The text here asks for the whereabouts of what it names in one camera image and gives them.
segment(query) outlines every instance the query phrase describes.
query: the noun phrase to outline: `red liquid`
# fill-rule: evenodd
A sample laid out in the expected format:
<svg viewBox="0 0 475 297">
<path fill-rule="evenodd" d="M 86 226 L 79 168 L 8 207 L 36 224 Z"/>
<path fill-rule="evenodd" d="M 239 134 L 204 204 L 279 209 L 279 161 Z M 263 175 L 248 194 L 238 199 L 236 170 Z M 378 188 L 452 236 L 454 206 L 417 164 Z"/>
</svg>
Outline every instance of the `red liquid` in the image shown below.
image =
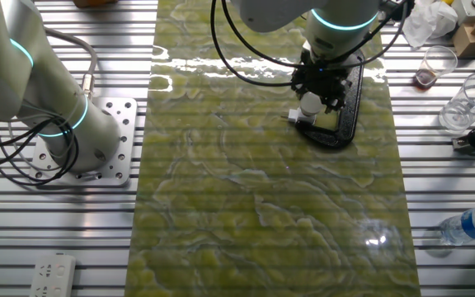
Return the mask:
<svg viewBox="0 0 475 297">
<path fill-rule="evenodd" d="M 435 74 L 426 69 L 417 71 L 416 76 L 414 77 L 415 86 L 421 90 L 428 90 L 435 84 L 436 80 L 437 77 Z"/>
</svg>

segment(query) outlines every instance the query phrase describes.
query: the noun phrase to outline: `slotted metal surface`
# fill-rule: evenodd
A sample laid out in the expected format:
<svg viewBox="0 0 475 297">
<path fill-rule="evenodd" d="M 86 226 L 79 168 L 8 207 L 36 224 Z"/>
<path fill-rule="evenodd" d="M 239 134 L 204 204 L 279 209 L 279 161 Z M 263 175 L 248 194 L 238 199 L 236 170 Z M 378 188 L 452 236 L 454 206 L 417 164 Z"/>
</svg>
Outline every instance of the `slotted metal surface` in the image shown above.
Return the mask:
<svg viewBox="0 0 475 297">
<path fill-rule="evenodd" d="M 158 1 L 121 0 L 112 7 L 86 11 L 71 1 L 36 1 L 36 5 L 48 27 L 76 35 L 96 48 L 101 59 L 98 96 L 132 97 L 139 102 L 132 182 L 126 189 L 28 191 L 0 175 L 0 296 L 28 296 L 35 259 L 56 252 L 78 260 L 73 295 L 122 296 Z M 384 44 L 395 30 L 383 29 Z M 75 45 L 49 40 L 81 80 L 88 55 Z M 454 153 L 449 135 L 437 121 L 439 109 L 475 72 L 475 60 L 461 61 L 454 73 L 429 91 L 419 92 L 411 82 L 425 49 L 412 51 L 400 37 L 385 55 L 421 291 L 430 297 L 475 296 L 475 243 L 454 249 L 447 257 L 435 257 L 436 248 L 426 233 L 442 219 L 475 206 L 475 157 Z M 2 134 L 8 136 L 4 127 Z M 31 144 L 24 152 L 32 156 L 33 151 Z M 24 162 L 18 164 L 26 168 Z"/>
</svg>

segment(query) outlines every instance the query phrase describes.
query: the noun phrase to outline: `water bottle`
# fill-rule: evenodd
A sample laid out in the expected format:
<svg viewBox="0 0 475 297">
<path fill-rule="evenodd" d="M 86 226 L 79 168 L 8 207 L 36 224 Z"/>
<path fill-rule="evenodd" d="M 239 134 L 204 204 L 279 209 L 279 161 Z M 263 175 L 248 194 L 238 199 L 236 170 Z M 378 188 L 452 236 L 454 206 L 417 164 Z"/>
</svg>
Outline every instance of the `water bottle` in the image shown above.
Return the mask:
<svg viewBox="0 0 475 297">
<path fill-rule="evenodd" d="M 475 239 L 475 208 L 461 215 L 444 220 L 440 224 L 441 242 L 460 246 Z"/>
</svg>

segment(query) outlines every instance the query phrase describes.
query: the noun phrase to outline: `plastic cup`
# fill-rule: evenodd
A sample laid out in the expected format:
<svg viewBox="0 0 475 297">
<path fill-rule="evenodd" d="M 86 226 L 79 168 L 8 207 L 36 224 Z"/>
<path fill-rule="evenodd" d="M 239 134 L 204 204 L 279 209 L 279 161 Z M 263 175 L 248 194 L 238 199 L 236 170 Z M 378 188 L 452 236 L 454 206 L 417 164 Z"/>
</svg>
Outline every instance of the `plastic cup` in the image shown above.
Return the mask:
<svg viewBox="0 0 475 297">
<path fill-rule="evenodd" d="M 475 74 L 441 110 L 439 122 L 448 130 L 463 132 L 475 122 Z"/>
<path fill-rule="evenodd" d="M 416 72 L 416 86 L 421 90 L 431 88 L 437 78 L 451 73 L 458 67 L 458 57 L 444 46 L 432 46 L 425 52 L 425 58 Z"/>
</svg>

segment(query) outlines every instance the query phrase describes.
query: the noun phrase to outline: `orange object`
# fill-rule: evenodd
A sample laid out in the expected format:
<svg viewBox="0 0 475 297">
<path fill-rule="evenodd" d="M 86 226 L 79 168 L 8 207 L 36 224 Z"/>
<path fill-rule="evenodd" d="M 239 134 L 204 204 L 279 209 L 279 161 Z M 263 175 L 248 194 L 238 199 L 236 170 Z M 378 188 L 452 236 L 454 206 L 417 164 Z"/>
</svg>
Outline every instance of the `orange object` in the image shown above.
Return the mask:
<svg viewBox="0 0 475 297">
<path fill-rule="evenodd" d="M 95 7 L 107 3 L 116 3 L 119 0 L 73 0 L 74 5 L 76 5 L 79 8 L 84 8 L 84 7 Z"/>
</svg>

